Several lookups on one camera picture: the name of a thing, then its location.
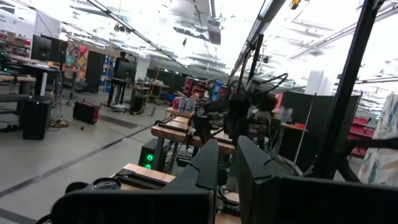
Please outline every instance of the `blue object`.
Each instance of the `blue object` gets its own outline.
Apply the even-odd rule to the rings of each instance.
[[[221,87],[224,85],[224,83],[220,80],[215,80],[213,89],[211,91],[211,94],[209,96],[210,101],[215,101],[220,97],[220,92],[221,92]]]

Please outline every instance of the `plastic container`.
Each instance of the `plastic container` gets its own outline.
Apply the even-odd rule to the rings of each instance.
[[[187,102],[187,98],[181,96],[180,101],[178,103],[178,110],[179,111],[185,111],[185,103]]]
[[[195,100],[187,99],[187,102],[185,103],[185,112],[191,113],[194,107],[195,107]]]

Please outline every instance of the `person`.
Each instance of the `person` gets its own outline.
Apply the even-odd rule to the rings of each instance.
[[[120,57],[118,57],[115,61],[114,68],[113,68],[113,77],[116,77],[116,78],[119,77],[118,71],[119,71],[120,61],[127,62],[127,63],[130,62],[127,59],[127,54],[125,52],[120,52]],[[120,86],[118,86],[118,92],[116,93],[116,97],[114,99],[114,104],[119,104],[119,98],[121,96],[121,93],[122,93],[122,88],[120,88]]]
[[[122,62],[130,62],[128,59],[127,59],[127,54],[125,53],[125,52],[120,52],[120,57],[118,57],[117,59],[116,59],[116,62],[115,62],[115,64],[114,64],[114,68],[113,68],[113,72],[114,72],[114,75],[113,76],[117,76],[118,75],[118,70],[119,70],[119,64],[120,64],[120,61],[122,61]]]

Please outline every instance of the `artwork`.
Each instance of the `artwork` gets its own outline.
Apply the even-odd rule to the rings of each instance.
[[[65,64],[76,67],[79,70],[77,77],[81,79],[86,77],[88,52],[88,47],[78,46],[74,43],[68,42]]]

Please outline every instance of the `metal bracket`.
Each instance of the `metal bracket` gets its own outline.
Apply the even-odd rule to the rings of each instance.
[[[373,10],[379,10],[386,0],[374,0]]]

